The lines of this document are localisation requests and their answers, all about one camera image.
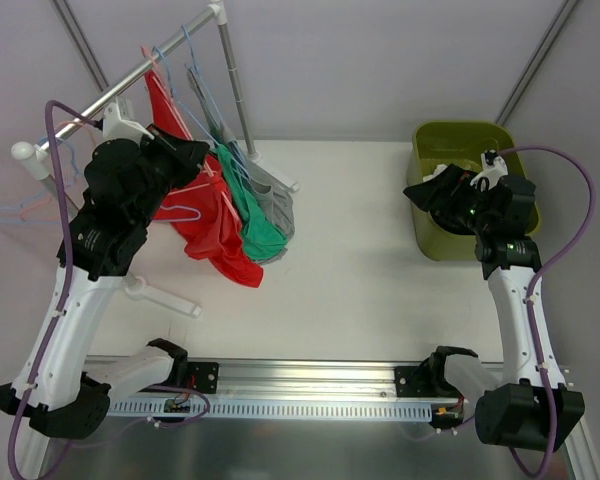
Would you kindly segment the red tank top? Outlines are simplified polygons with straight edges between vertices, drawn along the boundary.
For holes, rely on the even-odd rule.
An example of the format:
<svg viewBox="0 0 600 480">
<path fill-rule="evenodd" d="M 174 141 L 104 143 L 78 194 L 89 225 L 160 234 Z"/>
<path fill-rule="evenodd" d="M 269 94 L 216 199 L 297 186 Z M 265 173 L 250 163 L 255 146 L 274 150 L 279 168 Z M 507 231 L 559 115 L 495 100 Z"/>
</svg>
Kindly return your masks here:
<svg viewBox="0 0 600 480">
<path fill-rule="evenodd" d="M 195 180 L 165 198 L 154 220 L 174 227 L 185 240 L 184 252 L 190 258 L 208 260 L 239 285 L 260 286 L 263 268 L 244 251 L 242 222 L 213 151 L 206 155 Z"/>
</svg>

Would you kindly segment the light blue wire hanger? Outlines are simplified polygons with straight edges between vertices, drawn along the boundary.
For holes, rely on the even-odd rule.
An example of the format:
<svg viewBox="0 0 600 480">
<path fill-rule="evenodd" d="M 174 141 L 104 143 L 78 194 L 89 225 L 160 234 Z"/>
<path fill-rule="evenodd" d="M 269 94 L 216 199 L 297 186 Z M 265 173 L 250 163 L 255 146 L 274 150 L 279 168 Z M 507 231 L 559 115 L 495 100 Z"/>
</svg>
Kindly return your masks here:
<svg viewBox="0 0 600 480">
<path fill-rule="evenodd" d="M 61 140 L 60 145 L 69 154 L 68 158 L 61 161 L 61 165 L 65 188 L 71 190 L 84 183 L 84 175 L 78 166 L 73 144 Z M 54 200 L 54 196 L 43 187 L 39 192 L 21 199 L 16 204 L 0 206 L 0 225 L 58 225 L 59 214 L 50 214 L 50 205 Z"/>
</svg>

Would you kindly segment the black tank top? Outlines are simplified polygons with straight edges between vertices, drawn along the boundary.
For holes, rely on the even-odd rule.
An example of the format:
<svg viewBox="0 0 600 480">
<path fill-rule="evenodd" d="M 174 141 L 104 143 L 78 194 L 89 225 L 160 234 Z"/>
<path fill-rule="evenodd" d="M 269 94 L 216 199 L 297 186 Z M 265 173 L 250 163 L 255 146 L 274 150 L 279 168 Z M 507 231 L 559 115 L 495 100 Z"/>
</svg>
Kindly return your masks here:
<svg viewBox="0 0 600 480">
<path fill-rule="evenodd" d="M 444 213 L 442 211 L 431 212 L 432 220 L 444 231 L 454 235 L 473 235 L 473 230 L 469 227 L 472 213 L 469 210 L 455 213 Z"/>
</svg>

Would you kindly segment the white tank top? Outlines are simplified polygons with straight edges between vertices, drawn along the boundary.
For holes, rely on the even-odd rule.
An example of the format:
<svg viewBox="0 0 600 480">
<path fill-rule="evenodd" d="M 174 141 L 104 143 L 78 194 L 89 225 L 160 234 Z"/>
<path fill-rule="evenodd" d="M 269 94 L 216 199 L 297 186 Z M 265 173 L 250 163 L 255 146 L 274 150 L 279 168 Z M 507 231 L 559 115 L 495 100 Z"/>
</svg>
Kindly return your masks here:
<svg viewBox="0 0 600 480">
<path fill-rule="evenodd" d="M 422 181 L 423 182 L 427 182 L 432 180 L 433 178 L 435 178 L 436 176 L 438 176 L 439 174 L 441 174 L 444 170 L 446 170 L 448 167 L 450 166 L 450 163 L 439 163 L 437 164 L 431 173 L 426 174 L 422 177 Z M 460 168 L 464 169 L 464 170 L 469 170 L 471 172 L 477 173 L 478 170 L 476 169 L 476 166 L 471 163 L 471 162 L 464 162 L 461 163 L 459 165 Z"/>
</svg>

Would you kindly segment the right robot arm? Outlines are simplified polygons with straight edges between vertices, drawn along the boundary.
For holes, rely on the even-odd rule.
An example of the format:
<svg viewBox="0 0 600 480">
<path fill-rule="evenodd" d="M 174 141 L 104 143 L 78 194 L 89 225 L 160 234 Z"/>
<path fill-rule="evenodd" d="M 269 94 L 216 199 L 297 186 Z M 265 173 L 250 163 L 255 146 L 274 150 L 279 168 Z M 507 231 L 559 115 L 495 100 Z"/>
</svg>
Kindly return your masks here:
<svg viewBox="0 0 600 480">
<path fill-rule="evenodd" d="M 404 194 L 419 210 L 474 235 L 502 343 L 500 376 L 469 349 L 438 347 L 429 359 L 428 388 L 441 397 L 455 390 L 461 394 L 484 444 L 557 451 L 583 416 L 585 403 L 566 385 L 542 310 L 541 259 L 526 233 L 534 184 L 511 174 L 483 180 L 450 165 L 406 187 Z"/>
</svg>

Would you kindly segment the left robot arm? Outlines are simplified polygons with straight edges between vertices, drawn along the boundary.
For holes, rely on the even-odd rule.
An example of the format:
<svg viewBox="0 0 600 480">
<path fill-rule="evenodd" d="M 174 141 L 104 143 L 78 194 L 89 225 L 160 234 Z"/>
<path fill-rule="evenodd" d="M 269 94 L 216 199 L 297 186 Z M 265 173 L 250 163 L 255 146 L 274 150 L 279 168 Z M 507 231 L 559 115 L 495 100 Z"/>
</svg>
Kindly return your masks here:
<svg viewBox="0 0 600 480">
<path fill-rule="evenodd" d="M 0 410 L 49 438 L 83 440 L 109 407 L 143 389 L 185 386 L 187 352 L 156 339 L 104 369 L 84 364 L 100 318 L 148 237 L 166 196 L 199 175 L 210 146 L 155 125 L 138 140 L 98 145 L 84 176 L 84 204 L 64 225 L 54 298 L 19 376 L 0 385 Z"/>
</svg>

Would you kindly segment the blue hanger under green top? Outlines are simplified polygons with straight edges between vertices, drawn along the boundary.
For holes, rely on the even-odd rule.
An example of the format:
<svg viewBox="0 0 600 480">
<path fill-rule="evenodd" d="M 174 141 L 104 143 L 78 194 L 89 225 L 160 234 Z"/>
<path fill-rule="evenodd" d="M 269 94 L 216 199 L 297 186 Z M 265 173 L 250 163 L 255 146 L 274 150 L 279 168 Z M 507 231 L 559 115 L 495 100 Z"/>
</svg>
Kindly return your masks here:
<svg viewBox="0 0 600 480">
<path fill-rule="evenodd" d="M 183 112 L 187 117 L 189 117 L 198 126 L 199 130 L 207 137 L 207 139 L 211 141 L 211 144 L 213 146 L 222 145 L 224 148 L 226 148 L 228 150 L 228 152 L 230 153 L 232 171 L 241 180 L 249 181 L 251 179 L 251 176 L 250 176 L 247 166 L 246 166 L 246 159 L 244 157 L 244 154 L 238 155 L 236 151 L 228 149 L 226 145 L 220 143 L 219 141 L 216 141 L 213 138 L 212 134 L 209 132 L 209 127 L 207 125 L 207 121 L 203 114 L 203 110 L 200 106 L 198 98 L 197 98 L 196 94 L 193 92 L 193 90 L 190 88 L 190 85 L 189 85 L 187 73 L 188 73 L 188 68 L 191 65 L 184 64 L 184 67 L 186 70 L 187 81 L 188 81 L 189 89 L 193 92 L 194 96 L 197 98 L 198 105 L 200 107 L 200 110 L 201 110 L 201 113 L 203 116 L 203 120 L 201 120 L 193 112 L 193 110 L 189 107 L 189 105 L 184 100 L 181 99 L 181 96 L 179 95 L 179 93 L 175 87 L 175 83 L 173 80 L 173 75 L 172 75 L 172 72 L 170 69 L 170 65 L 169 65 L 169 62 L 166 58 L 166 54 L 164 53 L 164 51 L 161 50 L 157 46 L 152 46 L 150 49 L 150 52 L 152 53 L 152 56 L 156 56 L 158 58 L 158 60 L 164 65 L 164 72 L 166 74 L 166 82 L 167 82 L 167 86 L 168 86 L 168 91 L 169 91 L 169 93 L 172 94 L 172 96 L 175 100 L 176 108 L 178 109 L 179 113 Z"/>
</svg>

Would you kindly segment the grey tank top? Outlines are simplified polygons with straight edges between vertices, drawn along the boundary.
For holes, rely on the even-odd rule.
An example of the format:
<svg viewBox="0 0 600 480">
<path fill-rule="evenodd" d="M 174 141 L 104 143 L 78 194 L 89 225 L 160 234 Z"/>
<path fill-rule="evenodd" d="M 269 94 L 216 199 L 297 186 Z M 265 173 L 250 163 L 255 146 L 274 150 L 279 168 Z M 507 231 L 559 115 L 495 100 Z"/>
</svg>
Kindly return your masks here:
<svg viewBox="0 0 600 480">
<path fill-rule="evenodd" d="M 267 219 L 280 228 L 287 236 L 288 243 L 295 234 L 293 199 L 291 194 L 269 173 L 246 157 L 246 166 L 251 176 L 249 189 L 255 195 Z M 287 253 L 287 247 L 278 257 L 257 263 L 266 265 L 280 260 Z"/>
</svg>

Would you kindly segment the green tank top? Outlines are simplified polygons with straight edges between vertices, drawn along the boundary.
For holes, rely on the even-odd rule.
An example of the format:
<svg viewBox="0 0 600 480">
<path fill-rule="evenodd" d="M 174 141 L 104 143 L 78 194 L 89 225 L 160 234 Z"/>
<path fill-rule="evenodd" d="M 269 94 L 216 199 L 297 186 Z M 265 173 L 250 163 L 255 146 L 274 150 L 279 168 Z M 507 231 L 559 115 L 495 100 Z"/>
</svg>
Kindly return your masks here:
<svg viewBox="0 0 600 480">
<path fill-rule="evenodd" d="M 287 236 L 267 219 L 229 149 L 218 144 L 214 155 L 221 164 L 223 177 L 242 221 L 240 235 L 246 255 L 256 263 L 278 257 L 287 247 Z"/>
</svg>

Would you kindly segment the blue hanger under grey top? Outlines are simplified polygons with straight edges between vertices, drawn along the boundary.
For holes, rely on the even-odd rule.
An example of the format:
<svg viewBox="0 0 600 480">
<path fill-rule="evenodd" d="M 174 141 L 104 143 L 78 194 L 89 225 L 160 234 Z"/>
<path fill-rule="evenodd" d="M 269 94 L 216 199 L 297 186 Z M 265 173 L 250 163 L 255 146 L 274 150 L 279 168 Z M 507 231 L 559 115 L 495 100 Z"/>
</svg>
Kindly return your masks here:
<svg viewBox="0 0 600 480">
<path fill-rule="evenodd" d="M 181 26 L 181 30 L 183 31 L 191 58 L 191 66 L 188 68 L 187 73 L 189 85 L 198 98 L 209 127 L 209 132 L 216 141 L 226 145 L 228 149 L 236 151 L 238 155 L 242 155 L 243 151 L 238 144 L 234 132 L 224 120 L 221 111 L 211 94 L 211 90 L 201 74 L 199 64 L 196 60 L 191 34 L 184 25 Z"/>
</svg>

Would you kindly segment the olive green plastic basket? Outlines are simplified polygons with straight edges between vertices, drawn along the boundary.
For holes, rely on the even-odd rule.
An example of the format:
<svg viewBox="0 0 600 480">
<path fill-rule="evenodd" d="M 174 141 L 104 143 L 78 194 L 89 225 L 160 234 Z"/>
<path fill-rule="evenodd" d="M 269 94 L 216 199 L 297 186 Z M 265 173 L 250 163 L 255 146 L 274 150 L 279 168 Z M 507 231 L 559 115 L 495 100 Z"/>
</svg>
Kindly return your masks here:
<svg viewBox="0 0 600 480">
<path fill-rule="evenodd" d="M 407 186 L 423 183 L 422 177 L 439 163 L 459 167 L 471 162 L 482 171 L 481 154 L 486 150 L 512 147 L 510 134 L 485 121 L 431 121 L 416 128 L 412 156 L 407 167 Z M 518 157 L 504 159 L 508 174 L 501 181 L 505 193 L 505 217 L 495 229 L 461 236 L 444 231 L 431 218 L 429 210 L 419 210 L 410 201 L 417 245 L 434 261 L 471 261 L 485 271 L 512 266 L 538 270 L 538 247 L 530 235 L 539 224 L 535 205 L 535 185 L 526 177 Z"/>
</svg>

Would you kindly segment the silver clothes rack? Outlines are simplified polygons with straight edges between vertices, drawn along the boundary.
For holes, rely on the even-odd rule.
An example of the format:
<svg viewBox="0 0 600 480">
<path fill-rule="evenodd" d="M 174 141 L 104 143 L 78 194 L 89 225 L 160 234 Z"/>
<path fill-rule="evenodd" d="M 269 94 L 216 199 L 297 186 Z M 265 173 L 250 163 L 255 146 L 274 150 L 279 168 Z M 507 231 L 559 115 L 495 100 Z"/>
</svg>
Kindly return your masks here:
<svg viewBox="0 0 600 480">
<path fill-rule="evenodd" d="M 214 21 L 217 23 L 218 31 L 223 46 L 224 57 L 226 61 L 229 78 L 233 90 L 234 100 L 240 119 L 244 141 L 246 144 L 248 159 L 260 166 L 264 171 L 271 175 L 280 185 L 290 192 L 296 192 L 299 189 L 299 183 L 289 176 L 282 173 L 280 170 L 268 164 L 260 153 L 257 151 L 254 143 L 254 138 L 251 133 L 250 122 L 247 114 L 247 107 L 244 100 L 244 95 L 239 78 L 238 67 L 235 61 L 233 47 L 229 35 L 228 16 L 225 4 L 222 1 L 211 1 L 205 9 L 194 17 L 193 20 L 185 24 L 180 31 L 176 32 L 162 45 L 161 49 L 164 54 L 168 55 L 196 31 L 202 28 L 207 23 Z M 94 100 L 91 105 L 86 107 L 82 112 L 83 117 L 92 118 L 100 113 L 110 101 L 121 95 L 136 81 L 149 71 L 152 58 L 141 61 L 134 66 L 130 71 L 125 73 L 116 83 L 106 88 L 100 96 Z M 50 153 L 51 146 L 49 142 L 42 145 L 33 145 L 28 142 L 18 142 L 12 146 L 12 157 L 18 161 L 30 175 L 38 180 L 46 190 L 57 200 L 57 202 L 66 204 L 66 210 L 70 218 L 74 218 L 78 214 L 78 206 L 73 200 L 64 193 L 57 185 L 56 179 L 51 171 L 44 165 L 44 159 Z M 154 288 L 147 284 L 146 281 L 132 273 L 126 275 L 123 280 L 124 290 L 132 299 L 154 302 L 178 313 L 196 318 L 202 312 L 202 307 L 195 303 L 166 291 Z"/>
</svg>

